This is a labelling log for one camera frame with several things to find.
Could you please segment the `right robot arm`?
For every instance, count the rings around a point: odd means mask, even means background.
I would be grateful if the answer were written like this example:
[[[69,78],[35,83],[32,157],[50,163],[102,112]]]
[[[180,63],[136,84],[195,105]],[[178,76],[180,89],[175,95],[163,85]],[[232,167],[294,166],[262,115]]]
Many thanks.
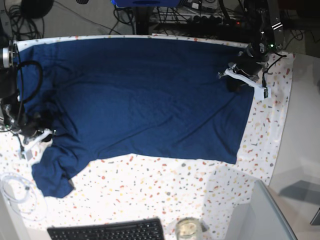
[[[24,93],[23,68],[34,66],[38,72],[35,90]],[[0,132],[12,132],[34,139],[47,130],[38,116],[28,117],[25,104],[33,100],[43,83],[43,68],[34,60],[21,61],[18,41],[9,36],[5,24],[0,24]]]

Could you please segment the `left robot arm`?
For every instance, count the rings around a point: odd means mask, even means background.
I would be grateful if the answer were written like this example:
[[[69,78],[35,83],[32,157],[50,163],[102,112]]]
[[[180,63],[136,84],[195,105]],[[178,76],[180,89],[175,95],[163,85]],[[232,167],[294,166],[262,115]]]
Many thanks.
[[[267,86],[268,71],[285,55],[279,52],[284,46],[283,23],[276,0],[245,0],[244,13],[252,29],[252,40],[228,64],[222,76],[230,92],[237,92],[248,85],[257,100],[271,97]]]

